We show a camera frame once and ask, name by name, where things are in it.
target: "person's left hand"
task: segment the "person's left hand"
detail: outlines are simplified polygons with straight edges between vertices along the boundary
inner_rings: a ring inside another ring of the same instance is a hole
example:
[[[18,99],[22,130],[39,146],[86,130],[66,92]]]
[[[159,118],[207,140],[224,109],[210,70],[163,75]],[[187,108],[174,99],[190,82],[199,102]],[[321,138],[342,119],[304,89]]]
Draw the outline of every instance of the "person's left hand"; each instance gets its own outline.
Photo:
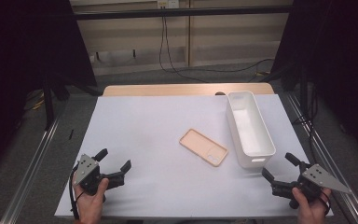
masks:
[[[95,195],[88,195],[79,185],[73,185],[77,199],[77,208],[80,222],[84,224],[96,224],[101,221],[103,212],[103,195],[106,192],[109,180],[104,178],[98,186]]]

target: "person's right hand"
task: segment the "person's right hand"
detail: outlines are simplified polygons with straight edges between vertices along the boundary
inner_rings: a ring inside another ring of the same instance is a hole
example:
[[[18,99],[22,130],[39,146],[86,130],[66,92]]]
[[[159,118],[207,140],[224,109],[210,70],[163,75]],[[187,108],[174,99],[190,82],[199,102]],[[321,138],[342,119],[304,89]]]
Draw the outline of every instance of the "person's right hand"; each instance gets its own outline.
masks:
[[[327,197],[331,193],[331,189],[323,189],[323,192]],[[324,212],[326,210],[324,204],[319,200],[314,200],[308,203],[307,198],[298,188],[292,189],[293,196],[298,201],[298,224],[322,224],[324,223]],[[326,203],[327,198],[324,194],[321,194],[321,199]]]

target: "storage box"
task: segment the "storage box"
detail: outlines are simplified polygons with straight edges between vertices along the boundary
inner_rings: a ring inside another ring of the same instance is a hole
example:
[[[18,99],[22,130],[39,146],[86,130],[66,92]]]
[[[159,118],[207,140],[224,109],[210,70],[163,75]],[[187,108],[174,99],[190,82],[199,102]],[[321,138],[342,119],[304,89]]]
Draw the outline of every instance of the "storage box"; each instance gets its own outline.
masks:
[[[230,93],[226,114],[240,166],[263,167],[276,149],[254,95],[250,91]]]

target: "gray carpet floor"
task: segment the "gray carpet floor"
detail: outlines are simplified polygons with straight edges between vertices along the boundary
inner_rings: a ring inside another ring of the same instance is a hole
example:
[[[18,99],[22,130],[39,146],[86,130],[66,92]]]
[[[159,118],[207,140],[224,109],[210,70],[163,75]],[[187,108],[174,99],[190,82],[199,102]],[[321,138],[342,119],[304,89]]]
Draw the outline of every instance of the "gray carpet floor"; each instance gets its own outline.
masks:
[[[232,64],[202,67],[202,69],[240,70],[250,64]],[[261,63],[258,71],[268,71],[272,62]],[[205,70],[183,71],[180,76],[175,73],[167,73],[161,70],[120,74],[113,76],[97,77],[98,90],[108,85],[125,84],[162,84],[162,83],[200,83],[198,80],[184,78],[195,77],[205,82],[257,82],[262,77],[255,76],[255,67],[238,72],[212,72]],[[282,99],[290,120],[297,118],[283,92],[280,80],[272,81],[271,85]],[[54,216],[55,210],[62,196],[65,182],[74,165],[76,155],[82,144],[82,139],[88,128],[88,124],[96,104],[96,97],[92,97],[76,88],[68,87],[71,97],[67,102],[54,100],[55,108],[63,108],[62,117],[58,123],[54,137],[48,146],[48,150],[37,169],[37,175],[17,216],[17,223],[72,223],[72,220]],[[23,176],[32,160],[40,140],[44,134],[46,125],[44,107],[38,110],[29,110],[24,113],[21,125],[14,133],[5,154],[0,158],[0,220],[4,215],[8,204],[13,198]],[[319,100],[319,112],[314,120],[315,130],[322,137],[329,149],[338,168],[349,181],[351,188],[358,197],[358,144],[349,134],[340,129],[340,121],[334,113],[324,104],[323,98]],[[310,145],[307,133],[301,125],[294,125],[300,142],[311,160]],[[350,211],[345,208],[345,203],[339,195],[337,202],[333,200],[335,215],[326,220],[326,223],[348,223],[345,215]],[[257,220],[258,223],[296,223],[295,217]],[[122,223],[124,220],[103,220],[103,223]]]

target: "white plastic bin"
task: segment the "white plastic bin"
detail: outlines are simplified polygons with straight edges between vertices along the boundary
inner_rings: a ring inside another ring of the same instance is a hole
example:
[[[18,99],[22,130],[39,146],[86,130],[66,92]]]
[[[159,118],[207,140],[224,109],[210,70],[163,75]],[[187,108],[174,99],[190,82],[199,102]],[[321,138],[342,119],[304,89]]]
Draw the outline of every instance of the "white plastic bin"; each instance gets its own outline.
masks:
[[[276,149],[254,95],[250,91],[229,93],[226,114],[240,166],[263,167]]]

